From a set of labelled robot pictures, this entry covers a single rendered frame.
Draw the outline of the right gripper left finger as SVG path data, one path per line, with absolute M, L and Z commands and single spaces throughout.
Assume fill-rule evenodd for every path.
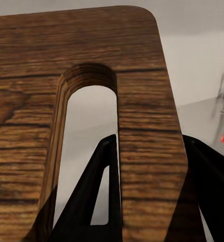
M 103 172 L 108 165 L 108 223 L 90 225 Z M 47 242 L 123 242 L 115 134 L 99 142 Z

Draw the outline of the cutting board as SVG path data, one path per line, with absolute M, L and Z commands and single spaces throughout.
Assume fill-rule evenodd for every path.
M 70 97 L 117 95 L 123 242 L 206 242 L 158 25 L 138 6 L 0 16 L 0 242 L 53 231 Z

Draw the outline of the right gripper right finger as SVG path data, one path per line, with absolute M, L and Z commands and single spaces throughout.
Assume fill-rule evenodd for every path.
M 214 242 L 224 242 L 224 156 L 183 135 L 196 198 Z

